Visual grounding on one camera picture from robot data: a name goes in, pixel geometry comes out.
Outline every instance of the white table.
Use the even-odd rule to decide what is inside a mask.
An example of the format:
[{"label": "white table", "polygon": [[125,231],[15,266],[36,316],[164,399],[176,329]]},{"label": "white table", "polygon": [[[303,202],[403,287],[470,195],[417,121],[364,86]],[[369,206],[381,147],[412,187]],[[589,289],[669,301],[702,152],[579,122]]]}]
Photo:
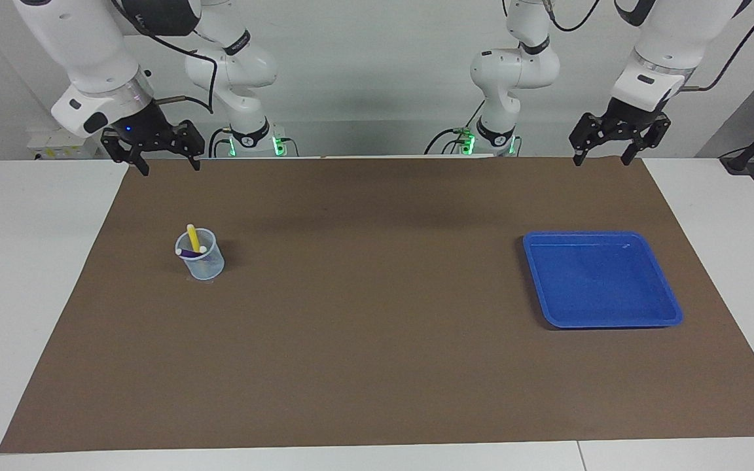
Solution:
[{"label": "white table", "polygon": [[[646,161],[754,350],[754,184],[714,160]],[[126,167],[0,162],[0,441]],[[54,251],[54,257],[46,256]],[[0,455],[0,469],[754,469],[754,438]]]}]

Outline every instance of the blue tray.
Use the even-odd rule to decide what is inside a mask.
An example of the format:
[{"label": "blue tray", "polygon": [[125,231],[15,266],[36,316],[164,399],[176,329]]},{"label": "blue tray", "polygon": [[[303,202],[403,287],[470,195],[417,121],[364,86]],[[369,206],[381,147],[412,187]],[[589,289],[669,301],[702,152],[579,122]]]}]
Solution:
[{"label": "blue tray", "polygon": [[523,240],[543,315],[560,328],[683,321],[650,246],[635,232],[532,232]]}]

